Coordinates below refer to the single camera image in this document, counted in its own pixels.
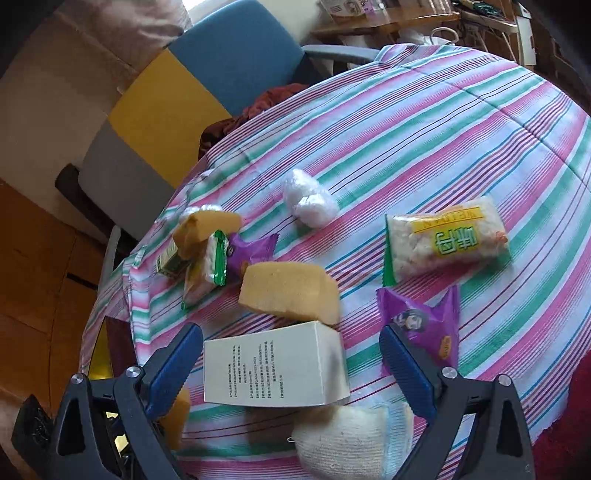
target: purple snack package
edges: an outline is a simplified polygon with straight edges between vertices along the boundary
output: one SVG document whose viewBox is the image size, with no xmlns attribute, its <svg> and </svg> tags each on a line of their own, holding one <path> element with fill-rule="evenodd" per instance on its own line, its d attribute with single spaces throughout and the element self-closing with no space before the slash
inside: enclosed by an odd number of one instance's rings
<svg viewBox="0 0 591 480">
<path fill-rule="evenodd" d="M 377 291 L 378 309 L 385 323 L 396 323 L 437 365 L 457 368 L 460 291 L 449 287 L 434 307 L 411 300 L 391 288 Z"/>
<path fill-rule="evenodd" d="M 237 233 L 231 233 L 228 235 L 228 271 L 242 278 L 248 265 L 272 260 L 278 238 L 278 233 L 272 233 L 254 242 L 245 242 Z"/>
</svg>

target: table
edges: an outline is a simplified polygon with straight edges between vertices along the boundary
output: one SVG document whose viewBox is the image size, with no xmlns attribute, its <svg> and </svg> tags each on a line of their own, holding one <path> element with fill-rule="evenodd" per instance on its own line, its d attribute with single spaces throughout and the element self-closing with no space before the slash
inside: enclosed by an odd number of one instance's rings
<svg viewBox="0 0 591 480">
<path fill-rule="evenodd" d="M 193 310 L 182 281 L 154 274 L 187 205 L 239 212 L 243 236 L 279 232 L 278 260 L 315 262 L 339 282 L 349 403 L 402 398 L 382 367 L 375 301 L 381 286 L 384 214 L 430 212 L 491 195 L 509 232 L 512 261 L 459 265 L 397 285 L 433 303 L 460 285 L 459 371 L 510 375 L 535 439 L 563 409 L 570 376 L 591 344 L 591 125 L 565 94 L 533 72 L 481 51 L 395 45 L 377 60 L 262 113 L 208 153 L 211 170 L 189 175 L 134 253 L 99 294 L 83 336 L 86 371 L 104 315 L 130 321 L 140 364 L 188 322 L 206 338 L 289 322 L 237 305 L 226 286 Z M 311 231 L 289 216 L 281 178 L 303 168 L 338 200 L 341 213 Z M 200 479 L 298 478 L 294 411 L 203 402 L 202 359 L 187 380 L 191 414 L 184 469 Z M 424 422 L 415 419 L 415 439 Z M 444 470 L 459 461 L 462 424 Z"/>
<path fill-rule="evenodd" d="M 431 2 L 429 6 L 418 3 L 411 7 L 392 7 L 354 17 L 342 23 L 325 25 L 312 31 L 318 40 L 329 44 L 341 44 L 339 37 L 371 35 L 382 44 L 392 43 L 389 35 L 401 28 L 419 27 L 459 20 L 460 14 L 447 2 Z"/>
</svg>

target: brown floor tile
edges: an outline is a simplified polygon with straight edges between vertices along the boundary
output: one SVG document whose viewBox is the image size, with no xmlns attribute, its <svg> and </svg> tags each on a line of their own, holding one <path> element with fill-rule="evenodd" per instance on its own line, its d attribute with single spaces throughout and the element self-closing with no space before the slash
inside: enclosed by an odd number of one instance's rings
<svg viewBox="0 0 591 480">
<path fill-rule="evenodd" d="M 98 285 L 104 256 L 104 245 L 83 233 L 78 233 L 68 263 L 68 273 Z"/>
<path fill-rule="evenodd" d="M 33 262 L 59 291 L 74 247 L 76 231 L 35 205 L 0 180 L 0 225 L 10 226 L 0 235 L 0 252 L 14 249 Z"/>
<path fill-rule="evenodd" d="M 49 408 L 47 335 L 0 314 L 0 388 L 24 400 L 31 393 Z"/>
<path fill-rule="evenodd" d="M 0 275 L 0 314 L 50 335 L 61 279 L 56 285 L 50 273 L 14 249 L 2 252 L 2 267 L 7 273 Z"/>
<path fill-rule="evenodd" d="M 21 408 L 21 403 L 18 398 L 0 389 L 0 446 L 17 468 L 23 480 L 38 480 L 35 472 L 17 454 L 10 441 L 12 428 L 17 419 L 18 409 Z"/>
<path fill-rule="evenodd" d="M 68 278 L 64 280 L 51 334 L 49 385 L 53 414 L 70 377 L 78 371 L 82 333 L 95 300 L 95 291 Z"/>
</svg>

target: round table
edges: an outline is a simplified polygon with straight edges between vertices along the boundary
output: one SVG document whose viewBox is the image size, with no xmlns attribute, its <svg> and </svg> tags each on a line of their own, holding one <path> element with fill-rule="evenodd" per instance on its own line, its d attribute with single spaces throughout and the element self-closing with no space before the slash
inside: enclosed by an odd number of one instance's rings
<svg viewBox="0 0 591 480">
<path fill-rule="evenodd" d="M 525 68 L 462 47 L 384 47 L 375 62 L 308 88 L 211 149 L 211 170 L 188 176 L 101 292 L 82 370 L 104 315 L 129 319 L 140 364 L 186 322 L 198 323 L 206 339 L 290 324 L 243 311 L 237 285 L 183 310 L 183 282 L 154 273 L 183 209 L 217 204 L 242 215 L 245 239 L 278 232 L 277 260 L 313 262 L 337 279 L 348 403 L 399 400 L 378 347 L 384 215 L 434 212 L 489 194 L 512 260 L 458 265 L 396 288 L 433 304 L 448 286 L 460 286 L 459 371 L 485 380 L 510 375 L 535 439 L 560 415 L 590 343 L 590 142 L 587 115 Z M 340 216 L 328 227 L 311 230 L 289 215 L 281 179 L 295 167 L 338 200 Z M 182 467 L 202 480 L 311 478 L 287 441 L 294 410 L 205 404 L 202 362 L 187 381 L 192 407 L 177 452 Z M 415 419 L 415 439 L 423 428 Z M 468 431 L 465 421 L 445 477 Z"/>
</svg>

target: multicolored chair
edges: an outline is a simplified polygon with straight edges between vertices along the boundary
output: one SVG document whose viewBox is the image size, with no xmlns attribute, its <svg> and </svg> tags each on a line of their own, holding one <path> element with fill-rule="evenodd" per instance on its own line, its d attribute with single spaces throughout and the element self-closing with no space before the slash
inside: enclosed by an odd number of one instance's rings
<svg viewBox="0 0 591 480">
<path fill-rule="evenodd" d="M 186 31 L 140 74 L 81 169 L 66 167 L 56 187 L 106 236 L 118 225 L 133 244 L 197 163 L 207 126 L 239 115 L 272 87 L 321 81 L 310 56 L 362 64 L 377 52 L 302 48 L 256 0 L 235 1 Z"/>
</svg>

